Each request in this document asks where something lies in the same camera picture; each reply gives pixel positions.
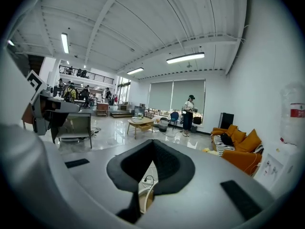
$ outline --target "railing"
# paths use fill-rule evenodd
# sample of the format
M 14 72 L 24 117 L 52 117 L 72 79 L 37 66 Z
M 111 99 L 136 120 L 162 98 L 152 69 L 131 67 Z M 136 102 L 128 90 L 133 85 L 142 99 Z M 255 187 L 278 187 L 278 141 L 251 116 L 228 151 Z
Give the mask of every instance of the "railing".
M 62 65 L 59 66 L 59 73 L 74 75 L 74 76 L 78 76 L 80 78 L 86 78 L 86 79 L 104 82 L 104 83 L 108 83 L 108 84 L 113 84 L 113 81 L 114 81 L 113 78 L 110 78 L 107 76 L 94 74 L 94 73 L 88 72 L 86 70 L 80 71 L 79 69 L 74 69 L 72 67 L 66 67 L 66 66 L 62 66 Z

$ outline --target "orange cushion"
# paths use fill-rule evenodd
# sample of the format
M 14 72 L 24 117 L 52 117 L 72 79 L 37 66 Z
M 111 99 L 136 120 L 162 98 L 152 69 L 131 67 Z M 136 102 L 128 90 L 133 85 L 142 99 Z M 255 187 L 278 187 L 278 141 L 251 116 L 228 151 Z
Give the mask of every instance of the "orange cushion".
M 237 129 L 237 128 L 238 128 L 238 126 L 230 124 L 226 133 L 228 134 L 228 136 L 232 136 L 234 130 Z
M 224 133 L 223 131 L 212 131 L 211 132 L 213 135 L 221 135 L 222 133 Z
M 234 146 L 236 146 L 238 143 L 241 143 L 245 137 L 246 137 L 246 132 L 241 132 L 235 129 L 231 136 Z
M 235 150 L 241 152 L 252 152 L 261 142 L 262 141 L 256 134 L 255 129 L 253 129 L 243 142 L 236 145 Z

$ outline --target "floor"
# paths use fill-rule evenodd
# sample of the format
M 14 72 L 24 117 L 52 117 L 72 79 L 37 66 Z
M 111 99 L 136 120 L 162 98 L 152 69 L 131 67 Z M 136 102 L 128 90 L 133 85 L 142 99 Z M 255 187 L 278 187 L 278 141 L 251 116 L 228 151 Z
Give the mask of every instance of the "floor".
M 141 132 L 137 129 L 137 139 L 134 139 L 134 127 L 131 126 L 129 133 L 127 135 L 128 128 L 128 118 L 112 118 L 108 117 L 91 117 L 91 128 L 100 128 L 98 133 L 92 136 L 92 149 L 99 150 L 104 148 L 111 148 L 116 146 L 121 146 L 125 144 L 134 144 L 135 146 L 146 141 L 147 139 L 160 139 L 181 145 L 185 145 L 189 148 L 194 148 L 202 150 L 206 147 L 211 147 L 211 138 L 208 135 L 203 135 L 199 133 L 190 133 L 189 137 L 182 135 L 180 131 L 182 129 L 168 127 L 166 133 L 159 131 L 157 127 L 153 128 L 153 133 L 151 130 Z M 45 136 L 41 136 L 43 141 L 52 141 L 50 130 Z M 55 140 L 55 144 L 59 149 L 61 154 L 68 154 L 73 152 L 88 152 L 90 151 L 90 141 L 88 138 L 85 140 L 80 140 L 77 142 L 63 142 L 58 139 Z

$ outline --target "fluorescent light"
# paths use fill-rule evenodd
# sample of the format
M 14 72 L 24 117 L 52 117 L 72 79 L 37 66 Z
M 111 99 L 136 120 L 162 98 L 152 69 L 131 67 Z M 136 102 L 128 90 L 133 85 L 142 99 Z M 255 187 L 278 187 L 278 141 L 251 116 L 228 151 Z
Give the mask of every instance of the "fluorescent light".
M 143 71 L 144 69 L 142 67 L 138 68 L 138 69 L 135 69 L 133 71 L 129 71 L 127 72 L 127 74 L 134 74 L 134 73 L 137 73 L 137 72 L 140 72 L 140 71 Z
M 11 40 L 8 40 L 9 45 L 15 46 Z
M 61 34 L 61 41 L 63 45 L 63 50 L 65 53 L 69 53 L 69 47 L 68 47 L 68 34 L 62 33 Z
M 176 58 L 168 59 L 166 60 L 167 63 L 177 63 L 181 61 L 187 61 L 187 60 L 192 60 L 192 59 L 201 59 L 204 58 L 204 52 L 199 52 L 199 53 L 192 53 L 184 56 L 179 56 Z

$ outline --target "sofa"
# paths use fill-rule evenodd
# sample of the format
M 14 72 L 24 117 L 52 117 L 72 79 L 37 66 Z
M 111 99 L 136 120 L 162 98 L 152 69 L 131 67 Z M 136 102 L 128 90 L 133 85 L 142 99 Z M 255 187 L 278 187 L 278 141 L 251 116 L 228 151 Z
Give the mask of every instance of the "sofa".
M 229 129 L 214 128 L 211 132 L 213 149 L 218 152 L 221 158 L 251 175 L 262 159 L 264 147 L 256 135 L 255 129 L 246 136 L 246 133 L 240 132 L 237 128 L 237 126 L 230 126 Z M 224 133 L 232 138 L 233 146 L 223 143 L 221 135 Z

